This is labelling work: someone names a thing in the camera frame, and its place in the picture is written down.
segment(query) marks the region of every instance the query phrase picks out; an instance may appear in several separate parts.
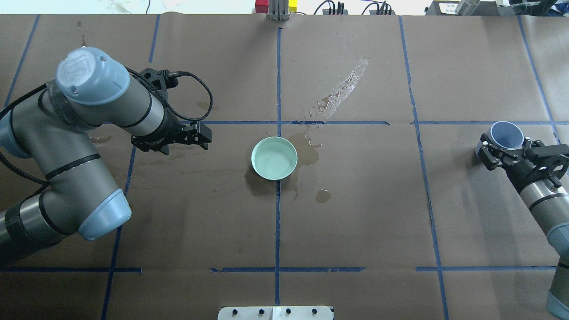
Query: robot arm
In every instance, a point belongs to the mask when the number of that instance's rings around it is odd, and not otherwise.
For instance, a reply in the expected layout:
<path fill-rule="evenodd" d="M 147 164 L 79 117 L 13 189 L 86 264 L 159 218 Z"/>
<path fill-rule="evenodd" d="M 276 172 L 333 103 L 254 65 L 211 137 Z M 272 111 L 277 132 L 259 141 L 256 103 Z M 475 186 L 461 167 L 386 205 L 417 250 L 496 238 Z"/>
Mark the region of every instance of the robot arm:
<path fill-rule="evenodd" d="M 0 212 L 0 265 L 76 232 L 94 240 L 130 218 L 129 204 L 87 131 L 110 122 L 132 134 L 142 151 L 168 154 L 170 143 L 208 148 L 209 128 L 199 121 L 184 125 L 167 108 L 166 89 L 175 87 L 176 76 L 146 69 L 133 78 L 103 51 L 79 48 L 60 63 L 45 90 L 0 119 L 0 145 L 14 156 L 33 157 L 51 186 Z"/>
<path fill-rule="evenodd" d="M 560 255 L 547 310 L 561 320 L 569 320 L 569 194 L 561 177 L 569 168 L 569 146 L 546 146 L 524 137 L 514 124 L 500 121 L 482 134 L 476 155 L 488 170 L 498 167 L 528 207 Z"/>

